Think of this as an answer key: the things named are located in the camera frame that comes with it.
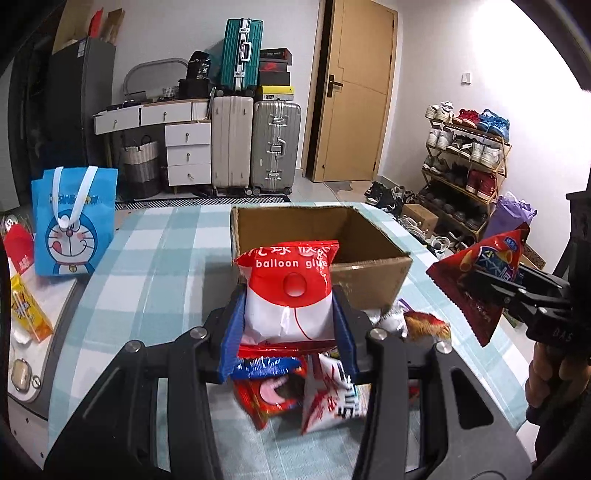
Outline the right hand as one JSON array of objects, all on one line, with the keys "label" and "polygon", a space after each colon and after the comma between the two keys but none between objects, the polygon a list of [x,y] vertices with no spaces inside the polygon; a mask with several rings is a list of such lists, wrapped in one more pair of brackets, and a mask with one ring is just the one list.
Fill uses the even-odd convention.
[{"label": "right hand", "polygon": [[[540,408],[552,393],[551,380],[555,376],[550,348],[537,342],[529,365],[529,377],[525,386],[526,400],[530,407]],[[587,360],[564,358],[558,367],[558,376],[567,384],[561,402],[573,401],[580,396],[590,381],[590,365]]]}]

